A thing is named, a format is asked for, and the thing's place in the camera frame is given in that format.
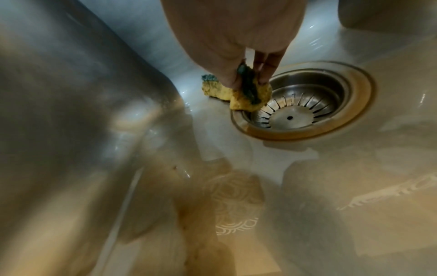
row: sink basin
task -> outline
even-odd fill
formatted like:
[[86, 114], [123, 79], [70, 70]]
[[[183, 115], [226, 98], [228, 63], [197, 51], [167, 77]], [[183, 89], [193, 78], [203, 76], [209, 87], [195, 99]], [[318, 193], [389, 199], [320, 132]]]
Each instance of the sink basin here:
[[277, 74], [344, 64], [371, 99], [341, 127], [273, 141], [203, 96], [159, 2], [81, 3], [0, 4], [0, 275], [437, 273], [423, 9], [397, 29], [407, 2], [310, 0]]

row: sink drain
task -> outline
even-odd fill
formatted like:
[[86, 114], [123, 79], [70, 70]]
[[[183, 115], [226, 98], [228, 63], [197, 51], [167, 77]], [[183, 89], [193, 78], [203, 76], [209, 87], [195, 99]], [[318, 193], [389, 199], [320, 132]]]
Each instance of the sink drain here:
[[355, 118], [370, 100], [371, 83], [354, 67], [331, 62], [295, 67], [270, 80], [272, 99], [263, 108], [232, 112], [240, 130], [272, 140], [320, 135]]

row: hand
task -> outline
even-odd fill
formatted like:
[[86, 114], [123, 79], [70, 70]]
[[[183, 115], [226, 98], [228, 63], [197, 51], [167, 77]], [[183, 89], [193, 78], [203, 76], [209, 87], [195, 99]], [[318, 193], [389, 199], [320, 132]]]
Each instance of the hand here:
[[167, 20], [187, 54], [239, 89], [238, 65], [255, 50], [258, 82], [267, 83], [296, 37], [306, 0], [161, 0]]

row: kitchen sink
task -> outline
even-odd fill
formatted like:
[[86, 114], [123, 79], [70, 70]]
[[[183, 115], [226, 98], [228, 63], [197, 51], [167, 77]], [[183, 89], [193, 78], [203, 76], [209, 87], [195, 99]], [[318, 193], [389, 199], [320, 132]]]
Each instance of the kitchen sink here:
[[434, 7], [309, 0], [245, 114], [159, 1], [3, 0], [0, 275], [437, 274]]

